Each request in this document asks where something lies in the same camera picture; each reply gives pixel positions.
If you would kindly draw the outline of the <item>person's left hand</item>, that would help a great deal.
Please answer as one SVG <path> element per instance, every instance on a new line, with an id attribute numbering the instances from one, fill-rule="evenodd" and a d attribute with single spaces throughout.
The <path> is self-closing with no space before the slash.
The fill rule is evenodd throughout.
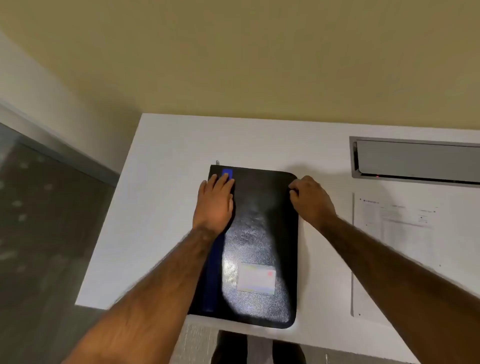
<path id="1" fill-rule="evenodd" d="M 192 228 L 203 229 L 218 236 L 227 227 L 229 198 L 233 198 L 234 179 L 229 177 L 228 183 L 220 193 L 216 193 L 216 181 L 222 175 L 213 174 L 208 180 L 204 196 L 199 198 L 193 214 Z"/>

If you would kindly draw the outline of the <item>person's right hand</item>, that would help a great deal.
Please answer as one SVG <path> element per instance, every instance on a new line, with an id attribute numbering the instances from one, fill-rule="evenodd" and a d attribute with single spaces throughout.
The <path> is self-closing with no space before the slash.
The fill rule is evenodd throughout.
<path id="1" fill-rule="evenodd" d="M 295 179 L 288 186 L 299 194 L 298 205 L 293 205 L 298 215 L 321 234 L 337 218 L 332 200 L 323 187 L 311 176 Z"/>

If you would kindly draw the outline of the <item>black zip folder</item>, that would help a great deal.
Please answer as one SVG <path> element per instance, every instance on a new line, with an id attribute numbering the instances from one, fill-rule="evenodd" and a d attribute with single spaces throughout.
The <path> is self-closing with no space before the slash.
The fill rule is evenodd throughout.
<path id="1" fill-rule="evenodd" d="M 233 213 L 203 266 L 190 315 L 287 329 L 297 314 L 299 216 L 285 171 L 211 165 L 228 174 Z"/>

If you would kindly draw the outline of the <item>person's left forearm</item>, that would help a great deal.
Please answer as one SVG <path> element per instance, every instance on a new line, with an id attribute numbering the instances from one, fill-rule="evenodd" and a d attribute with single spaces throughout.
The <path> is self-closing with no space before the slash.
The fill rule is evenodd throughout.
<path id="1" fill-rule="evenodd" d="M 61 364 L 169 364 L 218 235 L 193 228 L 101 315 Z"/>

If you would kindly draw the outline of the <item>person's right forearm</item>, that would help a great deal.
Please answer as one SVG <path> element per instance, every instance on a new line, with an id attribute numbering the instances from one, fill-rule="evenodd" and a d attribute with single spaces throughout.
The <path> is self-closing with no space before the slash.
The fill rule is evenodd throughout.
<path id="1" fill-rule="evenodd" d="M 421 364 L 480 364 L 480 298 L 336 215 L 317 229 Z"/>

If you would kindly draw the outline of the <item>white printed paper sheet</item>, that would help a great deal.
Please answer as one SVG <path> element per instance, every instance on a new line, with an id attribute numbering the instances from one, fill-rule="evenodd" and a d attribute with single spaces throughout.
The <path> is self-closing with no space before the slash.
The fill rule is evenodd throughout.
<path id="1" fill-rule="evenodd" d="M 354 226 L 480 298 L 480 211 L 458 202 L 355 196 Z"/>

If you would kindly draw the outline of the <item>glass partition with grey frame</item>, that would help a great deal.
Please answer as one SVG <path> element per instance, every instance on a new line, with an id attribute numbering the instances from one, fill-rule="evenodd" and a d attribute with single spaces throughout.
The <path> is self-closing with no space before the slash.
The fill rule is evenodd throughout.
<path id="1" fill-rule="evenodd" d="M 0 104 L 0 364 L 60 364 L 101 316 L 75 301 L 118 179 Z"/>

